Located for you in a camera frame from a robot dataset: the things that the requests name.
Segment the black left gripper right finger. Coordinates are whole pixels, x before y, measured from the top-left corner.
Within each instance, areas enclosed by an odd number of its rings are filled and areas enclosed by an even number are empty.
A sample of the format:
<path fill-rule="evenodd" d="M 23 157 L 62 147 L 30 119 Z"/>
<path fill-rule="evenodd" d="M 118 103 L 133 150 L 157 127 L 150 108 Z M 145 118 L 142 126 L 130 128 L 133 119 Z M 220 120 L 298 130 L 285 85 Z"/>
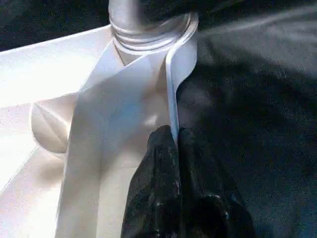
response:
<path fill-rule="evenodd" d="M 255 229 L 236 182 L 192 130 L 178 135 L 187 238 L 253 238 Z"/>

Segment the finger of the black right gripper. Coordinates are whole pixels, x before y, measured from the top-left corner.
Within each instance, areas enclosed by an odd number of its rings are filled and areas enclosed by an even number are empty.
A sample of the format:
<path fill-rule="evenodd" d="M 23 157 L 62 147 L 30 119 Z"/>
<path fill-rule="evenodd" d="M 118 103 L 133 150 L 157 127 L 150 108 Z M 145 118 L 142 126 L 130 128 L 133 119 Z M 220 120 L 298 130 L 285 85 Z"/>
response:
<path fill-rule="evenodd" d="M 229 0 L 139 0 L 138 7 L 146 17 L 176 15 L 214 10 L 230 4 Z"/>

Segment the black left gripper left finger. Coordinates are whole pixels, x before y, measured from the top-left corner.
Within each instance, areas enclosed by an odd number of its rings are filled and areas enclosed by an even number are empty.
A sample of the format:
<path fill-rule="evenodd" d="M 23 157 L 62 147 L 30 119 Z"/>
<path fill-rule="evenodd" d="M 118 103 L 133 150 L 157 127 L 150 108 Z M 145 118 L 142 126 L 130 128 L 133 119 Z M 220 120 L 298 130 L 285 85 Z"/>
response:
<path fill-rule="evenodd" d="M 148 139 L 147 151 L 128 189 L 123 238 L 177 238 L 180 235 L 181 184 L 178 152 L 170 126 Z"/>

